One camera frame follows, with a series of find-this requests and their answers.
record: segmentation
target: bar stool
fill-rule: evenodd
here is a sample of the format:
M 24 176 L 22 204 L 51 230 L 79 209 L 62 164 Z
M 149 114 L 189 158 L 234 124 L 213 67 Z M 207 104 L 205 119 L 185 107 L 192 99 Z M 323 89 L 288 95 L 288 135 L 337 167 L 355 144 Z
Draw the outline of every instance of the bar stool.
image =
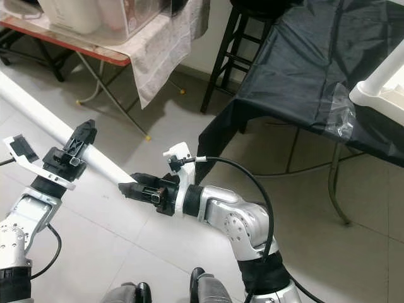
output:
M 247 73 L 249 67 L 253 63 L 252 61 L 237 55 L 242 39 L 254 42 L 261 47 L 262 43 L 265 41 L 265 38 L 268 36 L 273 22 L 283 14 L 290 0 L 230 0 L 230 2 L 233 5 L 232 12 L 230 13 L 229 20 L 227 22 L 222 44 L 220 45 L 200 110 L 204 113 L 208 108 L 211 95 L 215 88 L 233 95 L 233 93 L 227 88 L 232 69 L 235 68 Z M 263 32 L 260 38 L 256 38 L 244 33 L 247 22 L 250 18 L 264 23 Z M 229 45 L 232 41 L 233 45 L 230 52 L 228 52 Z M 223 72 L 223 80 L 220 86 L 218 86 L 217 80 Z

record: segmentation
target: tiled floor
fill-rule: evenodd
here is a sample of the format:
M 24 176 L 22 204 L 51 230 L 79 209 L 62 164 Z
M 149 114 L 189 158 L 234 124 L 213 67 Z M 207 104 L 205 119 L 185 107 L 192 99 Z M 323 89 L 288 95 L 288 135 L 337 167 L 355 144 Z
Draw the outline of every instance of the tiled floor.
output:
M 186 87 L 180 96 L 167 85 L 144 111 L 131 114 L 152 136 L 146 142 L 104 96 L 87 107 L 75 100 L 89 95 L 93 81 L 76 68 L 67 82 L 58 83 L 38 65 L 16 61 L 5 72 L 28 93 L 70 126 L 92 118 L 96 146 L 128 172 L 163 175 L 168 166 L 162 152 L 187 141 L 196 152 L 198 135 L 228 101 L 215 93 L 207 115 L 198 112 L 206 83 L 182 74 L 172 79 Z M 132 78 L 124 73 L 114 85 L 122 101 L 133 98 Z M 246 134 L 237 134 L 224 155 L 255 173 L 284 169 L 294 128 L 252 121 Z M 3 100 L 0 137 L 23 133 L 41 156 L 56 142 Z M 303 133 L 293 168 L 331 158 L 333 143 Z M 0 159 L 8 157 L 0 145 Z M 15 164 L 0 168 L 0 215 L 5 216 L 33 175 Z M 342 164 L 338 197 L 354 224 L 342 226 L 326 189 L 327 170 L 263 179 L 275 209 L 275 235 L 288 269 L 314 294 L 329 303 L 402 303 L 404 291 L 404 170 L 370 156 Z M 217 165 L 204 184 L 237 190 L 246 199 L 260 200 L 254 186 L 231 168 Z M 64 196 L 53 220 L 63 239 L 57 263 L 33 281 L 36 302 L 98 302 L 122 282 L 148 282 L 155 303 L 187 302 L 189 274 L 202 266 L 219 277 L 235 302 L 244 298 L 237 263 L 224 235 L 193 218 L 170 218 L 152 206 L 123 198 L 117 188 L 88 169 L 77 188 Z M 33 272 L 50 260 L 56 243 L 48 232 L 35 240 L 29 257 Z M 311 302 L 302 295 L 303 302 Z

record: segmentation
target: black tablecloth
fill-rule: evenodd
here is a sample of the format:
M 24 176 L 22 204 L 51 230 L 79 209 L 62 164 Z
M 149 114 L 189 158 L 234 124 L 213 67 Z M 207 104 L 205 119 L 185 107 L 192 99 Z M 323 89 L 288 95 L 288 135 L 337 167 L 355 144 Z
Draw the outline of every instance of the black tablecloth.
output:
M 404 167 L 404 128 L 348 99 L 403 39 L 404 6 L 390 1 L 306 0 L 291 8 L 233 101 L 200 134 L 198 155 L 221 154 L 246 121 L 272 116 Z M 212 167 L 198 163 L 196 183 Z

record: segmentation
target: plastic box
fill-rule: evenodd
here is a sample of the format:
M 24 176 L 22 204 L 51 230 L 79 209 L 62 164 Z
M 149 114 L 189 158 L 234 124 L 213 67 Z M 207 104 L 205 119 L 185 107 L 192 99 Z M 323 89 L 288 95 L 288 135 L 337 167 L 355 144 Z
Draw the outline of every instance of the plastic box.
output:
M 39 0 L 50 22 L 102 44 L 121 44 L 170 0 Z

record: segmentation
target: white pvc pipe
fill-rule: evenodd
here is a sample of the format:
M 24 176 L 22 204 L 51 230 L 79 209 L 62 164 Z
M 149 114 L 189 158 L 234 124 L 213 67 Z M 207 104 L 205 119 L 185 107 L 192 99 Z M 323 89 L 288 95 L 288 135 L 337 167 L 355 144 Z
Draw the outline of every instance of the white pvc pipe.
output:
M 66 123 L 56 117 L 1 71 L 0 98 L 26 115 L 29 120 L 50 134 L 62 145 L 66 144 L 73 133 L 73 130 Z M 82 155 L 82 159 L 115 184 L 135 182 L 130 175 L 125 173 L 125 171 L 102 152 L 98 151 L 93 145 L 87 147 Z
M 383 85 L 404 65 L 404 40 L 391 54 L 360 84 L 360 89 L 369 96 L 378 96 Z

